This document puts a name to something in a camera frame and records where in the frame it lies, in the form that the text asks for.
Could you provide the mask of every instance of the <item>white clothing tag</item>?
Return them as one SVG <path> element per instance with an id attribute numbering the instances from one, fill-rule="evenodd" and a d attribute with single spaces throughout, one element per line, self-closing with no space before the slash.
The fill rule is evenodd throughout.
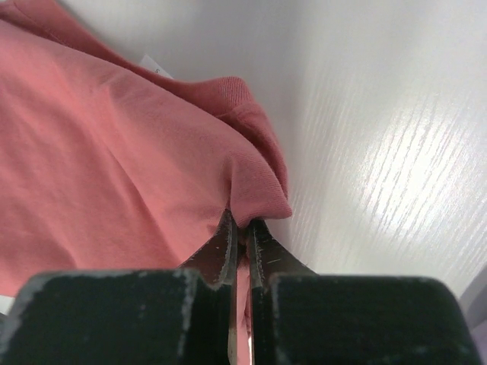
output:
<path id="1" fill-rule="evenodd" d="M 173 78 L 161 66 L 159 66 L 156 61 L 154 61 L 151 57 L 147 55 L 144 55 L 144 57 L 142 57 L 138 65 L 166 78 Z"/>

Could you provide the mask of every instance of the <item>t-shirt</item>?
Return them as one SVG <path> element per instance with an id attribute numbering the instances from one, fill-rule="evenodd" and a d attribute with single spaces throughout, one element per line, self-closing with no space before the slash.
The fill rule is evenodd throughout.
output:
<path id="1" fill-rule="evenodd" d="M 170 80 L 53 0 L 0 4 L 0 294 L 45 270 L 175 268 L 225 208 L 241 227 L 291 215 L 276 136 L 241 79 Z"/>

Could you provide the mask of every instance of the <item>pink cloth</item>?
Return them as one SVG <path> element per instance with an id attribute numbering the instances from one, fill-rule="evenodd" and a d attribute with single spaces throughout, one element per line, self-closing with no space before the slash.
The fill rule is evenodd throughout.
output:
<path id="1" fill-rule="evenodd" d="M 278 142 L 241 79 L 146 71 L 53 0 L 1 3 L 0 49 L 0 294 L 45 270 L 174 268 L 227 206 L 241 227 L 291 215 Z M 246 265 L 238 278 L 243 364 Z"/>

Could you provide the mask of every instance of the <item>wood grain texture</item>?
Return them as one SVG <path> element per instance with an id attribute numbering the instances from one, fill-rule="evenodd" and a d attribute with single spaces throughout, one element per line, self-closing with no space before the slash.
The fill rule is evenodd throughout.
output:
<path id="1" fill-rule="evenodd" d="M 248 81 L 291 175 L 272 231 L 315 270 L 460 295 L 487 263 L 487 2 L 59 1 L 134 62 Z"/>

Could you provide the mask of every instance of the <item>red fabric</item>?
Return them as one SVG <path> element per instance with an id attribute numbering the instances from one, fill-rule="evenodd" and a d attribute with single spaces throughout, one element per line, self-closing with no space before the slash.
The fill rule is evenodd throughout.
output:
<path id="1" fill-rule="evenodd" d="M 0 294 L 44 270 L 174 268 L 225 207 L 241 227 L 291 215 L 278 142 L 241 79 L 146 71 L 53 0 L 0 4 L 0 49 Z M 248 363 L 248 266 L 238 277 Z"/>

